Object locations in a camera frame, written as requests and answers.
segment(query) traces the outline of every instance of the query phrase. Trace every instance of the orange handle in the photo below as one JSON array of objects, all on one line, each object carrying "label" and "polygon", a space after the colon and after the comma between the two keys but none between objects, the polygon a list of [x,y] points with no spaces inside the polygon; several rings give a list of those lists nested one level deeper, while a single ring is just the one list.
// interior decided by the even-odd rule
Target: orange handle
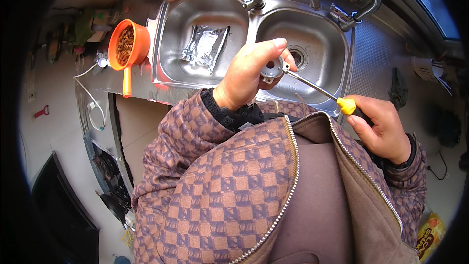
[{"label": "orange handle", "polygon": [[132,66],[124,68],[124,88],[122,94],[124,98],[132,97]]}]

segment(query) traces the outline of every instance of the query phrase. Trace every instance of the brown checkered jacket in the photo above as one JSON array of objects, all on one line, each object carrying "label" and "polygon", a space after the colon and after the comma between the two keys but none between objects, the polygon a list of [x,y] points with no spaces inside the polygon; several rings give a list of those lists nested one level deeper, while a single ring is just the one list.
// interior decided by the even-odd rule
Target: brown checkered jacket
[{"label": "brown checkered jacket", "polygon": [[[316,111],[287,102],[259,107],[300,118]],[[301,175],[292,131],[304,135],[312,123],[333,136],[355,262],[411,262],[426,192],[419,143],[410,167],[388,169],[383,177],[366,151],[323,113],[293,125],[276,118],[235,134],[211,116],[197,93],[168,112],[159,137],[144,151],[144,180],[132,194],[136,263],[266,263]]]}]

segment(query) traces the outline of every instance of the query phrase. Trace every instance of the double sink basin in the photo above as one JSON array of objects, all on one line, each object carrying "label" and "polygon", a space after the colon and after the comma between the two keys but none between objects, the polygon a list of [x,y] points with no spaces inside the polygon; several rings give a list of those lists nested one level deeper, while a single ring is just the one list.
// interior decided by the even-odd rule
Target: double sink basin
[{"label": "double sink basin", "polygon": [[[234,56],[247,43],[285,38],[298,74],[330,93],[343,97],[351,62],[352,32],[343,32],[326,10],[291,0],[264,0],[261,10],[246,12],[246,0],[165,0],[156,34],[155,83],[181,88],[215,87],[226,74]],[[213,29],[230,26],[227,41],[212,74],[206,67],[190,66],[179,59],[192,33],[192,25]],[[300,102],[337,116],[337,104],[298,80],[283,76],[271,90],[260,90],[263,100]]]}]

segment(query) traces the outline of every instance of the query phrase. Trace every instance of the hand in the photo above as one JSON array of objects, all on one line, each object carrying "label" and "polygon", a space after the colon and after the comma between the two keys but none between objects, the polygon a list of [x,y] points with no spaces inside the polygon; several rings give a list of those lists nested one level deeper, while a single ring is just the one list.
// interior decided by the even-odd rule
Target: hand
[{"label": "hand", "polygon": [[350,115],[347,122],[353,127],[365,146],[381,158],[399,165],[409,159],[410,141],[402,128],[396,108],[389,101],[360,95],[349,95],[356,106],[370,117],[375,124],[372,128],[361,117]]},{"label": "hand", "polygon": [[269,61],[280,55],[290,64],[290,70],[296,72],[295,60],[286,47],[287,41],[284,38],[246,44],[241,47],[231,61],[225,77],[213,90],[213,98],[217,104],[235,111],[251,101],[259,89],[272,89],[283,74],[274,79],[272,84],[267,84],[262,82],[260,73]]}]

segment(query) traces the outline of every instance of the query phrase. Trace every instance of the orange plastic scoop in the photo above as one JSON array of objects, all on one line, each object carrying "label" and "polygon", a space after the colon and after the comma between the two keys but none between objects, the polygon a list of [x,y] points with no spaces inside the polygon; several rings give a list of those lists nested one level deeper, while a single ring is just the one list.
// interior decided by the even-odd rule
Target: orange plastic scoop
[{"label": "orange plastic scoop", "polygon": [[[132,51],[130,52],[127,62],[121,66],[117,61],[116,48],[120,33],[127,26],[134,28],[134,44],[132,45]],[[148,30],[144,26],[140,26],[129,19],[121,21],[114,29],[111,40],[109,41],[109,63],[116,71],[124,70],[124,86],[122,90],[124,97],[132,96],[132,65],[139,64],[145,59],[149,50],[149,42],[150,37]]]}]

